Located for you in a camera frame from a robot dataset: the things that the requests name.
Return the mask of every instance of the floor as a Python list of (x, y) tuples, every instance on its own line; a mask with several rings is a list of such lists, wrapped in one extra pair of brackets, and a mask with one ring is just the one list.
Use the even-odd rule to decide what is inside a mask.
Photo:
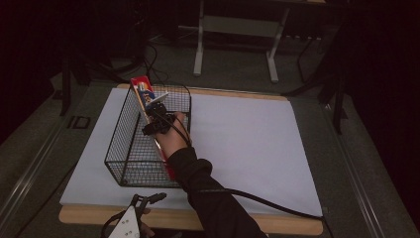
[[(203, 70), (192, 74), (196, 30), (182, 29), (178, 42), (153, 37), (147, 59), (156, 61), (151, 81), (176, 81), (188, 87), (204, 87), (280, 94), (303, 85), (296, 60), (306, 45), (299, 39), (282, 40), (275, 56), (280, 82), (269, 81), (265, 40), (205, 36)], [(301, 59), (302, 72), (309, 76), (323, 53), (313, 44)], [(127, 63), (115, 59), (115, 66)], [(144, 67), (121, 73), (128, 79), (145, 74)], [(72, 81), (72, 104), (59, 116), (61, 102), (50, 98), (0, 147), (0, 237), (95, 237), (101, 227), (63, 224), (58, 220), (60, 196), (74, 165), (89, 139), (112, 87), (110, 81), (91, 72), (89, 86)], [(60, 89), (61, 75), (52, 78)], [(331, 125), (332, 105), (318, 103), (319, 87), (288, 98), (301, 132), (318, 195), (334, 237), (419, 237), (398, 194), (381, 164), (352, 99), (345, 98), (343, 135)], [(72, 127), (72, 117), (89, 117), (86, 129)], [(161, 231), (159, 237), (179, 237)], [(199, 237), (183, 232), (182, 237)], [(276, 234), (270, 237), (305, 237)], [(333, 237), (324, 229), (319, 237)]]

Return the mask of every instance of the fingers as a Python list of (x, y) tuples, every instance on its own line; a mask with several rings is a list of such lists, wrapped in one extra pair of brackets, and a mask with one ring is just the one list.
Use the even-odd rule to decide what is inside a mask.
[(183, 114), (182, 112), (174, 112), (173, 115), (176, 116), (176, 118), (178, 118), (179, 121), (183, 121), (185, 118), (185, 114)]
[[(145, 210), (143, 211), (143, 214), (149, 214), (149, 213), (151, 213), (151, 210), (149, 208), (145, 208)], [(142, 225), (140, 226), (140, 230), (146, 235), (148, 235), (148, 237), (152, 237), (155, 235), (155, 232), (151, 229), (151, 227), (149, 227), (147, 224), (143, 222), (142, 222)]]
[(149, 227), (147, 224), (142, 222), (142, 225), (140, 227), (140, 230), (148, 235), (149, 237), (155, 236), (155, 232)]
[(151, 213), (151, 210), (149, 208), (145, 208), (145, 210), (143, 211), (143, 214), (149, 214)]

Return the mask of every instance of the table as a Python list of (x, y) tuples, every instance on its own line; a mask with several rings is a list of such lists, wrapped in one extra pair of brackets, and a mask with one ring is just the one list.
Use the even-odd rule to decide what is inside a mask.
[[(104, 130), (106, 131), (106, 128), (109, 127), (109, 125), (106, 125), (105, 123), (105, 119), (109, 119), (111, 117), (113, 117), (113, 115), (110, 114), (110, 108), (111, 107), (121, 107), (121, 102), (120, 105), (118, 105), (118, 100), (117, 98), (120, 97), (120, 101), (122, 100), (121, 98), (124, 98), (124, 92), (121, 90), (127, 90), (127, 89), (116, 89), (113, 90), (113, 92), (111, 92), (110, 97), (108, 98), (107, 103), (104, 106), (104, 109), (102, 111), (101, 117), (99, 118), (94, 131), (92, 132), (91, 138), (88, 142), (88, 144), (86, 145), (86, 149), (83, 152), (82, 158), (80, 159), (80, 162), (69, 182), (69, 184), (67, 185), (67, 188), (64, 192), (64, 195), (61, 199), (61, 204), (63, 204), (63, 207), (61, 209), (60, 215), (59, 215), (59, 219), (61, 222), (64, 223), (79, 223), (79, 224), (104, 224), (106, 222), (106, 220), (108, 220), (112, 215), (118, 213), (119, 211), (123, 210), (126, 208), (126, 206), (128, 205), (129, 201), (126, 202), (127, 199), (131, 199), (131, 196), (133, 195), (132, 192), (140, 192), (140, 189), (142, 190), (142, 192), (153, 192), (155, 193), (155, 190), (153, 188), (147, 190), (145, 188), (126, 188), (126, 187), (119, 187), (117, 185), (115, 185), (114, 182), (109, 182), (106, 184), (105, 187), (97, 190), (97, 191), (93, 191), (95, 189), (95, 187), (88, 187), (87, 191), (84, 191), (84, 186), (88, 186), (87, 183), (90, 182), (94, 182), (96, 179), (98, 180), (106, 180), (106, 179), (110, 179), (110, 181), (112, 181), (112, 178), (110, 178), (110, 175), (108, 175), (108, 177), (106, 177), (106, 175), (104, 174), (105, 177), (101, 177), (101, 178), (91, 178), (91, 179), (84, 179), (83, 177), (86, 175), (83, 175), (83, 170), (94, 170), (95, 172), (97, 170), (101, 170), (100, 168), (104, 168), (105, 166), (103, 165), (103, 158), (100, 158), (100, 155), (98, 155), (99, 159), (96, 158), (95, 160), (102, 162), (99, 164), (102, 165), (97, 165), (98, 163), (91, 163), (92, 159), (92, 155), (94, 154), (89, 154), (92, 151), (89, 152), (89, 148), (94, 148), (95, 149), (95, 153), (106, 153), (106, 147), (107, 145), (98, 145), (93, 143), (92, 141), (95, 140), (95, 138), (97, 136), (99, 136), (100, 138), (106, 138), (104, 136), (102, 136), (100, 133), (103, 133)], [(209, 94), (211, 96), (214, 96), (216, 99), (215, 100), (221, 100), (221, 99), (225, 99), (226, 97), (232, 97), (232, 100), (238, 100), (238, 98), (244, 98), (244, 100), (247, 100), (247, 102), (254, 102), (254, 103), (266, 103), (267, 105), (273, 103), (273, 105), (279, 105), (276, 104), (278, 101), (281, 101), (283, 103), (280, 103), (281, 105), (287, 105), (287, 101), (285, 100), (285, 98), (280, 97), (280, 96), (272, 96), (272, 95), (259, 95), (259, 94), (250, 94), (250, 93), (242, 93), (242, 92), (225, 92), (225, 91), (214, 91), (214, 90), (193, 90), (190, 89), (192, 96), (193, 96), (193, 111), (192, 111), (192, 123), (194, 123), (194, 121), (202, 121), (202, 119), (200, 119), (199, 115), (203, 114), (203, 113), (198, 113), (194, 114), (194, 103), (196, 101), (199, 101), (199, 97), (200, 96), (208, 96)], [(235, 113), (241, 113), (241, 109), (240, 108), (236, 108)], [(194, 130), (194, 128), (197, 128), (196, 126), (194, 127), (194, 124), (191, 125), (191, 135), (193, 136), (193, 143), (194, 143), (194, 147), (197, 149), (197, 151), (203, 152), (204, 155), (206, 155), (207, 152), (205, 152), (205, 148), (203, 148), (203, 145), (200, 142), (200, 137), (198, 136), (199, 133), (197, 130)], [(262, 130), (271, 130), (270, 128), (262, 128)], [(290, 138), (290, 143), (295, 144), (295, 141), (293, 140), (293, 138)], [(287, 163), (292, 163), (292, 161), (299, 161), (296, 158), (294, 158), (293, 160), (288, 161), (282, 161), (283, 163), (285, 163), (287, 165)], [(214, 165), (214, 172), (213, 172), (213, 177), (215, 177), (216, 179), (218, 179), (220, 181), (223, 180), (223, 178), (220, 178), (220, 165), (222, 163), (213, 163)], [(306, 207), (307, 210), (304, 210), (306, 212), (313, 213), (314, 215), (321, 215), (321, 208), (320, 208), (320, 204), (319, 204), (319, 200), (318, 197), (316, 195), (316, 191), (315, 191), (315, 187), (313, 184), (313, 180), (312, 180), (312, 176), (310, 175), (309, 169), (308, 168), (304, 168), (305, 166), (303, 166), (303, 175), (298, 175), (299, 179), (296, 180), (297, 182), (297, 186), (294, 187), (295, 189), (299, 190), (300, 188), (302, 188), (302, 190), (304, 191), (298, 191), (299, 192), (305, 192), (306, 195), (300, 195), (300, 197), (311, 197), (311, 201), (303, 201), (302, 204), (306, 204), (308, 205), (311, 202), (314, 202), (312, 205), (308, 205), (308, 206), (312, 206), (312, 208), (308, 208)], [(292, 175), (294, 174), (299, 174), (297, 173), (299, 171), (299, 169), (295, 169), (294, 171), (291, 172)], [(229, 187), (232, 187), (232, 184), (229, 184), (229, 181), (234, 180), (233, 178), (229, 178), (225, 181), (222, 182), (222, 184), (228, 184)], [(306, 186), (305, 184), (302, 184), (300, 182), (306, 181), (308, 182), (308, 187), (300, 187), (301, 185)], [(169, 193), (173, 192), (173, 196), (174, 197), (180, 197), (185, 199), (185, 193), (183, 191), (181, 191), (180, 189), (173, 191), (173, 190), (169, 190)], [(127, 193), (124, 198), (121, 198), (120, 196), (124, 196), (122, 195), (123, 193)], [(107, 196), (111, 197), (111, 202), (105, 201), (92, 201), (92, 202), (87, 202), (86, 200), (83, 199), (79, 199), (80, 197), (83, 196), (87, 196), (90, 197), (89, 199), (93, 199), (95, 200), (96, 198), (100, 199), (107, 199)], [(184, 229), (184, 230), (201, 230), (201, 224), (198, 220), (198, 217), (195, 213), (194, 210), (192, 210), (190, 207), (186, 207), (185, 206), (185, 202), (186, 199), (181, 202), (180, 204), (173, 204), (176, 202), (171, 202), (171, 205), (165, 203), (164, 201), (162, 202), (158, 202), (156, 203), (156, 206), (152, 206), (152, 212), (148, 215), (143, 216), (143, 221), (148, 223), (151, 227), (154, 228), (169, 228), (169, 229)], [(296, 217), (296, 216), (292, 216), (292, 215), (288, 215), (288, 214), (280, 214), (280, 213), (275, 213), (272, 211), (266, 211), (266, 210), (261, 210), (260, 207), (249, 207), (249, 205), (245, 202), (243, 202), (242, 200), (239, 200), (239, 202), (244, 205), (246, 207), (246, 210), (249, 211), (250, 215), (256, 220), (256, 222), (259, 224), (259, 226), (261, 227), (262, 231), (265, 233), (283, 233), (283, 234), (305, 234), (305, 235), (319, 235), (320, 233), (322, 233), (323, 230), (323, 226), (322, 226), (322, 222), (319, 220), (311, 220), (311, 219), (307, 219), (307, 218), (300, 218), (300, 217)]]

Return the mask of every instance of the black wire basket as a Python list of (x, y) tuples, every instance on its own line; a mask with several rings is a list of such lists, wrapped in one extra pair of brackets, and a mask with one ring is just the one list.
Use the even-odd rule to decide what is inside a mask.
[[(153, 85), (156, 97), (169, 93), (163, 103), (168, 113), (185, 114), (184, 127), (191, 124), (191, 95), (183, 85)], [(147, 125), (133, 85), (128, 90), (105, 158), (105, 165), (120, 186), (179, 187), (158, 151), (152, 136), (145, 136)]]

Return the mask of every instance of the white sheet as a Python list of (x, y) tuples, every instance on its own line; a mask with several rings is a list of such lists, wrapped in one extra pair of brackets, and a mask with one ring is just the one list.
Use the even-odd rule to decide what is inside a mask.
[[(104, 165), (127, 89), (112, 90), (60, 203), (127, 206), (133, 194), (166, 192), (151, 207), (191, 209), (178, 188), (120, 187)], [(224, 187), (321, 216), (321, 205), (288, 101), (192, 94), (191, 137)], [(237, 197), (249, 213), (277, 214)]]

